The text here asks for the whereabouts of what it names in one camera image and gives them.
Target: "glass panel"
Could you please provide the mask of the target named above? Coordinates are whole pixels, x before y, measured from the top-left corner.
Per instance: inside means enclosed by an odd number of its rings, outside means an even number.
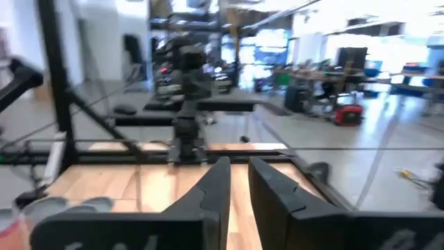
[[[287,50],[281,48],[256,47],[255,64],[276,65],[285,64],[287,61]]]
[[[226,44],[226,43],[233,43],[233,42],[234,42],[234,40],[231,38],[231,35],[229,35],[229,34],[224,35],[224,36],[222,37],[222,43],[223,43],[223,44]]]
[[[241,51],[239,52],[239,59],[241,61],[241,64],[255,63],[255,48],[241,47]]]
[[[299,156],[309,164],[320,161],[331,164],[333,167],[330,168],[332,172],[329,185],[352,205],[357,204],[359,200],[359,210],[386,212],[438,210],[430,201],[433,192],[429,182],[438,176],[438,170],[434,165],[442,162],[440,151],[399,150],[380,153],[382,153],[380,162],[377,166],[372,166],[376,151],[298,151]],[[374,179],[364,189],[372,167],[376,167],[373,169],[376,170]],[[401,171],[411,173],[411,178],[401,175]]]
[[[222,45],[222,50],[221,50],[222,60],[226,61],[227,63],[234,63],[234,56],[235,56],[234,52],[235,52],[234,45],[232,44]]]
[[[287,64],[293,63],[293,54],[295,53],[296,40],[289,40],[289,46],[287,48]]]
[[[256,44],[256,37],[245,37],[242,38],[241,44],[242,45],[255,45]]]
[[[256,79],[268,78],[273,74],[273,72],[271,71],[273,66],[255,65],[254,67],[255,67],[254,77]]]
[[[255,77],[255,66],[244,65],[239,78],[239,87],[241,89],[251,89],[253,87]]]
[[[286,47],[289,31],[280,29],[264,29],[257,33],[256,45],[260,47]]]

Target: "white wall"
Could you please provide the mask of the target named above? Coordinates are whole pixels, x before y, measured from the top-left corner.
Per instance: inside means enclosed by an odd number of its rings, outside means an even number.
[[[293,16],[293,36],[298,38],[296,42],[298,47],[292,51],[295,64],[303,63],[309,59],[318,63],[325,59],[327,38],[324,37],[324,32],[320,32],[321,28],[318,25],[322,21],[322,16],[320,14],[314,15],[307,23],[304,16]]]
[[[77,26],[77,12],[71,9],[71,0],[56,1],[59,19],[59,36],[69,82],[77,85],[83,82],[82,53]]]
[[[117,10],[120,14],[121,35],[132,34],[139,38],[142,46],[142,58],[148,55],[148,0],[130,2],[117,0]]]
[[[14,55],[22,57],[39,70],[45,69],[45,59],[40,22],[35,0],[10,0],[11,37],[10,48]]]
[[[82,0],[87,43],[96,61],[100,77],[107,81],[122,80],[120,16],[115,0]]]
[[[8,0],[0,0],[0,26],[5,26],[9,22],[9,3]]]

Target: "red equipment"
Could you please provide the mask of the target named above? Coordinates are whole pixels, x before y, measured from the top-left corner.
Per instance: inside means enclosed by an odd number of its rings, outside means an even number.
[[[362,121],[364,108],[360,105],[342,105],[336,109],[334,124],[337,126],[358,126]]]

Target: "concrete floor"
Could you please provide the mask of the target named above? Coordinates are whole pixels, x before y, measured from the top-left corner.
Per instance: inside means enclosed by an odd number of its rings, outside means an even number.
[[[96,85],[82,85],[79,94],[89,102],[100,99]],[[107,83],[107,94],[118,90],[120,83]],[[237,98],[269,99],[238,91]],[[397,150],[382,152],[382,159],[375,173],[375,180],[361,210],[383,211],[424,211],[433,210],[428,202],[428,191],[420,190],[410,182],[397,176],[395,170],[404,168],[425,178],[434,176],[434,164],[441,161],[444,146],[444,117],[421,117],[420,111],[425,102],[421,99],[406,98],[405,105],[399,106],[400,97],[390,98],[390,105],[384,108],[381,99],[364,100],[365,120],[360,127],[338,127],[320,119],[310,119],[303,115],[277,117],[261,106],[250,115],[248,136],[252,142],[285,142],[290,147],[325,148],[298,149],[297,153],[309,163],[325,161],[332,165],[330,185],[340,192],[350,203],[357,202],[370,172],[376,150],[327,150],[327,148],[378,147],[384,132],[393,117],[399,117],[387,147],[415,148],[428,150]],[[121,102],[145,103],[147,94],[120,94],[108,99],[110,105]],[[282,103],[282,97],[271,97],[272,102]],[[103,113],[104,102],[93,106]],[[207,128],[207,140],[211,142],[238,142],[243,135],[245,118],[238,115],[217,113],[218,124]],[[6,128],[4,140],[14,140],[53,121],[53,113],[48,103],[20,100],[0,114],[0,125]],[[81,139],[110,138],[95,126],[82,113],[73,116],[75,134]],[[172,130],[159,128],[120,128],[129,138],[142,142],[168,140]],[[56,127],[49,126],[32,138],[52,138]],[[8,206],[20,192],[29,189],[26,181],[11,174],[8,168],[0,168],[0,207]]]

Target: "desk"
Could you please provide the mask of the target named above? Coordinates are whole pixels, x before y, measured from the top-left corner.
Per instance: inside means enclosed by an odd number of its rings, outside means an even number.
[[[407,77],[420,76],[420,77],[424,77],[424,78],[444,80],[444,76],[439,76],[439,75],[412,74],[412,73],[399,73],[399,74],[394,74],[394,75],[401,75],[401,76],[407,76]]]
[[[158,144],[143,144],[144,149],[165,149]],[[283,144],[212,144],[211,149],[284,149]],[[120,144],[100,143],[95,149],[122,150]],[[300,186],[321,197],[305,177],[288,163],[273,164]],[[72,204],[95,196],[116,200],[113,212],[159,213],[184,195],[206,173],[208,167],[186,166],[168,168],[166,165],[71,166],[48,188],[52,196],[64,196]],[[228,226],[228,249],[259,250],[261,244],[250,203],[248,166],[231,165],[231,204]],[[140,177],[140,189],[136,180]]]

